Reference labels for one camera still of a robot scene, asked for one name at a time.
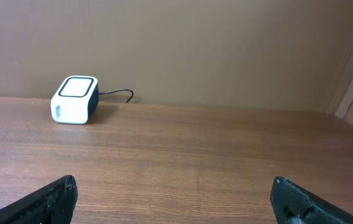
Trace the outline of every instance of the white device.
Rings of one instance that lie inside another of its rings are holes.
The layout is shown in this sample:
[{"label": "white device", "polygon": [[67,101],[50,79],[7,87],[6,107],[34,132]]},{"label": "white device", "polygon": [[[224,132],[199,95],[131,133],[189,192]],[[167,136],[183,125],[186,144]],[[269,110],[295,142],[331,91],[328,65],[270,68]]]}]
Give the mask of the white device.
[{"label": "white device", "polygon": [[95,77],[70,76],[50,102],[52,117],[58,123],[85,124],[98,102],[99,89]]}]

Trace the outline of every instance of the wooden tabletop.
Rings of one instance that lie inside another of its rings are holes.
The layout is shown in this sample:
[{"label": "wooden tabletop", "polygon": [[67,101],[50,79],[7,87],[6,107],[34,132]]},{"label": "wooden tabletop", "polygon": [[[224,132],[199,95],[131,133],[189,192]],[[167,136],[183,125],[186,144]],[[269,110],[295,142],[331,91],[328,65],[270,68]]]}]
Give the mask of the wooden tabletop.
[{"label": "wooden tabletop", "polygon": [[277,175],[353,214],[353,128],[315,113],[0,98],[0,208],[66,175],[72,223],[276,223]]}]

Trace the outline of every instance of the black cable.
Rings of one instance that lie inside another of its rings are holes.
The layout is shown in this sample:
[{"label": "black cable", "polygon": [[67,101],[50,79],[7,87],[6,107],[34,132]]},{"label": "black cable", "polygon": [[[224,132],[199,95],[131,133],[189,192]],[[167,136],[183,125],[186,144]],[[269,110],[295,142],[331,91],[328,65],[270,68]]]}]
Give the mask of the black cable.
[{"label": "black cable", "polygon": [[103,93],[99,93],[99,95],[104,95],[104,94],[112,94],[112,93],[118,93],[121,91],[129,91],[132,93],[131,97],[129,97],[129,99],[126,101],[127,103],[129,103],[129,100],[131,100],[133,98],[133,91],[130,89],[123,89],[123,90],[115,90],[115,91],[109,91],[109,92],[103,92]]}]

